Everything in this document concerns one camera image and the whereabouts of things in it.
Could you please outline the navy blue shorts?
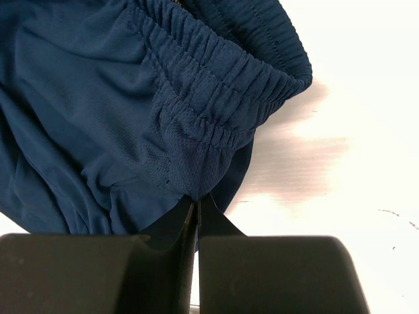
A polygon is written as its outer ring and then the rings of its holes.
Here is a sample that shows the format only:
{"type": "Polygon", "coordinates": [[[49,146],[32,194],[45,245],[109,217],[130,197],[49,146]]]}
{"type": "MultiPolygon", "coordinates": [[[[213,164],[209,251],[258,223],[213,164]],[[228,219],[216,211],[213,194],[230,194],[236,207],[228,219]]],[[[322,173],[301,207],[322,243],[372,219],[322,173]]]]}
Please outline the navy blue shorts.
{"type": "Polygon", "coordinates": [[[183,196],[226,211],[256,129],[311,83],[278,1],[2,1],[1,212],[128,235],[183,196]]]}

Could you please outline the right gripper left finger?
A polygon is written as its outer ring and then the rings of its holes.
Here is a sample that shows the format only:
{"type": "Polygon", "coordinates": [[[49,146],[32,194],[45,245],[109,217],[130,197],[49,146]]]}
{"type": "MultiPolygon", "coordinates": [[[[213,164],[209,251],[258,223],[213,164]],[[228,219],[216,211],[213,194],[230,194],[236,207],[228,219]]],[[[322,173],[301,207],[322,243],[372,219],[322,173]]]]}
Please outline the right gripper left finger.
{"type": "Polygon", "coordinates": [[[138,235],[4,235],[1,312],[188,313],[195,241],[186,197],[138,235]]]}

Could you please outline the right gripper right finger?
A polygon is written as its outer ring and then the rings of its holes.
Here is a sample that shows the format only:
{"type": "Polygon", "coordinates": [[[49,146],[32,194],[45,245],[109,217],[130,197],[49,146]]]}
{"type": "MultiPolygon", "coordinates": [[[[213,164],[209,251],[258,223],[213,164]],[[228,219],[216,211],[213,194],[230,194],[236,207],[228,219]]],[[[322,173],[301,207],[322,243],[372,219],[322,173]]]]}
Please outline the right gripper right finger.
{"type": "Polygon", "coordinates": [[[333,236],[247,236],[211,196],[198,204],[202,313],[368,313],[353,260],[333,236]]]}

